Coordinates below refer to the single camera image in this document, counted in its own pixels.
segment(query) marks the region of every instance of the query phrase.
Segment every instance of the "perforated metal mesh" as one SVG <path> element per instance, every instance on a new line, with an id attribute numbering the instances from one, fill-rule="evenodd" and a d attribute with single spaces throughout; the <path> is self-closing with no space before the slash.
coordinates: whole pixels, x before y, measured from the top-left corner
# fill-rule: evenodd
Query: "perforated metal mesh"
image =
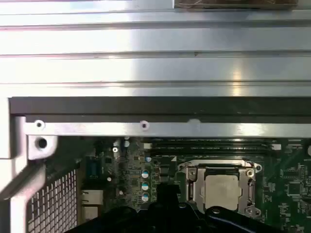
<path id="1" fill-rule="evenodd" d="M 28 203 L 29 233 L 62 233 L 77 225 L 76 170 L 37 192 Z"/>

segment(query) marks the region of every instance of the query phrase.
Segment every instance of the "motherboard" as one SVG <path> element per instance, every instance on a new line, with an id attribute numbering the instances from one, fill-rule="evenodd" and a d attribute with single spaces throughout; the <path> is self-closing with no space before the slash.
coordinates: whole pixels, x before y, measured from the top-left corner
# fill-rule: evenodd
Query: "motherboard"
<path id="1" fill-rule="evenodd" d="M 289 233 L 311 232 L 311 140 L 101 138 L 86 157 L 103 212 L 156 201 L 159 183 L 204 212 L 222 206 Z"/>

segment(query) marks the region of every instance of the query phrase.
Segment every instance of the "screw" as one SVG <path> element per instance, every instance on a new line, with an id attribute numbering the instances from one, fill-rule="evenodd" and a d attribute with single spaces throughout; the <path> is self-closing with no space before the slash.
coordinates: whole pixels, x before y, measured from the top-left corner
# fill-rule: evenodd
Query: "screw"
<path id="1" fill-rule="evenodd" d="M 253 172 L 252 170 L 247 170 L 247 171 L 246 171 L 246 175 L 247 175 L 248 177 L 253 177 L 253 176 L 254 176 L 254 172 Z"/>

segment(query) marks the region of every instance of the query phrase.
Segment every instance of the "green circuit board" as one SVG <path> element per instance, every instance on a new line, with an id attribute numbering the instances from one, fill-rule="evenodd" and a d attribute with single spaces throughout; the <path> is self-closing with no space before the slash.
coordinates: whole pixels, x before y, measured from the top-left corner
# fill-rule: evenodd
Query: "green circuit board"
<path id="1" fill-rule="evenodd" d="M 97 179 L 111 177 L 114 185 L 104 192 L 104 210 L 122 205 L 144 208 L 156 201 L 160 182 L 178 184 L 179 200 L 186 201 L 186 177 L 177 170 L 180 163 L 243 159 L 262 165 L 256 176 L 256 207 L 261 210 L 257 220 L 289 233 L 311 232 L 310 140 L 248 139 L 237 145 L 233 139 L 193 139 L 191 147 L 184 147 L 182 140 L 137 137 L 105 143 L 112 145 L 98 153 L 102 169 Z"/>

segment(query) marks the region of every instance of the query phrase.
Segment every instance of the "cpu socket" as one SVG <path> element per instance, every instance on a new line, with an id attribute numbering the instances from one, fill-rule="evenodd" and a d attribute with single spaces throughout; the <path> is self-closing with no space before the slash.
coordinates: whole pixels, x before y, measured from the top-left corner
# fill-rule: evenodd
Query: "cpu socket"
<path id="1" fill-rule="evenodd" d="M 249 217 L 259 217 L 255 207 L 256 173 L 259 164 L 244 160 L 191 160 L 178 165 L 186 174 L 187 200 L 202 213 L 221 206 Z"/>

